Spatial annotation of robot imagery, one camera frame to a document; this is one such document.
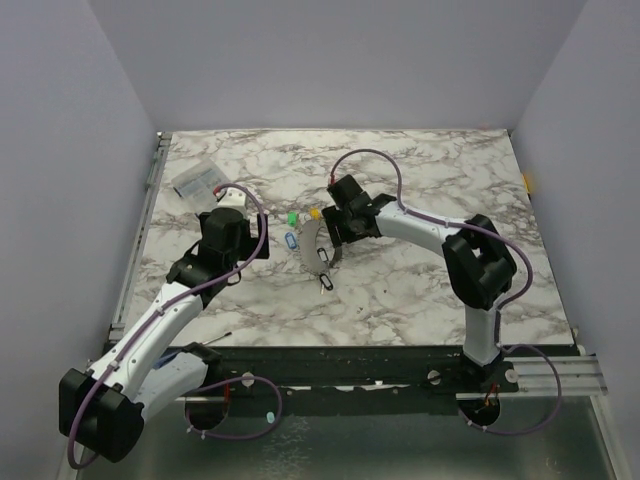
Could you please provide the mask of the keyring bunch with keys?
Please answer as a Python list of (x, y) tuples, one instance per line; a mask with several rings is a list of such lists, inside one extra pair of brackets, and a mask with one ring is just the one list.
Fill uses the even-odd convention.
[(289, 230), (284, 234), (287, 248), (299, 256), (302, 268), (316, 276), (329, 277), (343, 258), (343, 249), (329, 235), (328, 224), (317, 208), (303, 219), (291, 212)]

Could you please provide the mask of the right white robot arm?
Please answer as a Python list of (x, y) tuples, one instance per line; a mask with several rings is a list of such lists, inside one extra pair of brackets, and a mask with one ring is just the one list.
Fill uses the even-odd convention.
[(322, 210), (332, 244), (340, 247), (365, 238), (388, 237), (409, 242), (441, 256), (449, 282), (465, 308), (461, 383), (481, 391), (496, 376), (492, 363), (500, 356), (498, 303), (511, 289), (517, 267), (493, 223), (483, 215), (460, 223), (442, 218), (430, 222), (424, 214), (405, 212), (396, 197), (374, 198), (351, 175), (332, 180), (327, 188), (334, 201)]

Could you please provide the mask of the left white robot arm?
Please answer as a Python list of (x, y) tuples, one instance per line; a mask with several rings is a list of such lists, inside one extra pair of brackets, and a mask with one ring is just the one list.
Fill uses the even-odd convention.
[(142, 317), (101, 358), (83, 370), (70, 369), (58, 387), (59, 431), (67, 437), (67, 461), (82, 445), (95, 457), (123, 460), (146, 423), (182, 394), (206, 395), (220, 385), (213, 350), (192, 343), (168, 362), (170, 343), (255, 259), (269, 256), (268, 220), (256, 217), (253, 236), (245, 211), (216, 207), (200, 215), (201, 238), (170, 268), (165, 283)]

